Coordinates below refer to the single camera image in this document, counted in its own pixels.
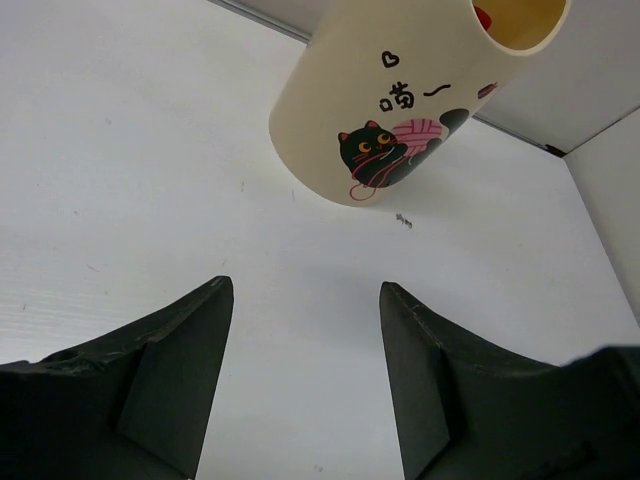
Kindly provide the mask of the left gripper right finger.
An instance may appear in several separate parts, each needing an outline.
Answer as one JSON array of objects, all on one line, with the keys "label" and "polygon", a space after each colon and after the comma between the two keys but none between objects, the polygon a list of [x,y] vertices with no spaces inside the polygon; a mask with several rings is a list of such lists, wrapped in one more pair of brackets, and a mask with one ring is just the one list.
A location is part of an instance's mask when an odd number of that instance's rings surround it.
[{"label": "left gripper right finger", "polygon": [[386,282],[380,322],[408,479],[635,479],[639,350],[563,366],[499,347]]}]

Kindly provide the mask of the red label red-cap bottle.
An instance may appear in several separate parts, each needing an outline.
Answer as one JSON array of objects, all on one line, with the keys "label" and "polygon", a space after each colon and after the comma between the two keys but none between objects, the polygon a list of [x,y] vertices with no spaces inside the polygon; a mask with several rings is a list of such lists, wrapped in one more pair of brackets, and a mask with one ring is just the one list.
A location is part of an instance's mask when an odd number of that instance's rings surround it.
[{"label": "red label red-cap bottle", "polygon": [[491,16],[482,8],[478,7],[478,6],[474,6],[474,11],[476,13],[476,16],[480,22],[480,24],[482,25],[483,29],[485,31],[488,31],[491,28],[492,25],[492,18]]}]

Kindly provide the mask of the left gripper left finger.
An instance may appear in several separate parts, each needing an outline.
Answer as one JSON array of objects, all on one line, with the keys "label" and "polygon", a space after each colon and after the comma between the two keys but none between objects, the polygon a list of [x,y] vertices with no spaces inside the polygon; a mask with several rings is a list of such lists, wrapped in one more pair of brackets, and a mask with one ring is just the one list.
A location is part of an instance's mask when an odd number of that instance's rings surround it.
[{"label": "left gripper left finger", "polygon": [[192,479],[233,313],[215,277],[39,362],[1,368],[5,479]]}]

